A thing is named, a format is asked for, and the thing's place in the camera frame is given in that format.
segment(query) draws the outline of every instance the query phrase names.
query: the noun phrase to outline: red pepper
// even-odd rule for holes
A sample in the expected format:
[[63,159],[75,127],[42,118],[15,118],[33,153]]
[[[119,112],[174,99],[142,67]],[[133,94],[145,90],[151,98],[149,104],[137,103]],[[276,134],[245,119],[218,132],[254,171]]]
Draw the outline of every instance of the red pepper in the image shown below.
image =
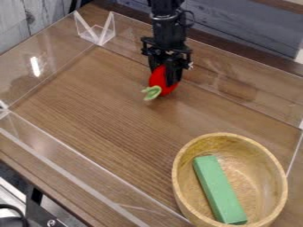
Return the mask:
[[153,100],[159,96],[166,96],[173,93],[178,84],[167,87],[166,85],[166,65],[161,65],[155,68],[151,78],[150,78],[150,87],[146,88],[142,92],[147,93],[145,100]]

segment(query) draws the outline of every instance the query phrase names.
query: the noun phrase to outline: red object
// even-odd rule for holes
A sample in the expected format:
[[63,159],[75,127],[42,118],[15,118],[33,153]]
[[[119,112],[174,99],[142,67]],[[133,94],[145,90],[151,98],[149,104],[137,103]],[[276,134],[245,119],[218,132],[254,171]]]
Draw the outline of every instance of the red object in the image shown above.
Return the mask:
[[179,83],[174,84],[171,87],[167,87],[167,85],[166,85],[166,65],[158,66],[151,74],[150,87],[161,86],[162,87],[161,96],[166,96],[170,93],[173,93],[173,91],[178,87],[178,84]]

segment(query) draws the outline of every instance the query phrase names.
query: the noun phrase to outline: black cable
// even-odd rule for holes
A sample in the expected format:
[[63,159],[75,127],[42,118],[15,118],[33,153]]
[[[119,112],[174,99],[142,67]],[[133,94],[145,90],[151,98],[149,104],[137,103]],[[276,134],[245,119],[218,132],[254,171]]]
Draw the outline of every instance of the black cable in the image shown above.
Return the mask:
[[0,204],[0,209],[13,209],[13,210],[15,210],[18,212],[18,214],[21,215],[21,218],[22,218],[22,221],[23,221],[23,227],[27,227],[27,219],[25,217],[25,213],[18,207],[15,207],[13,205],[9,205],[9,204]]

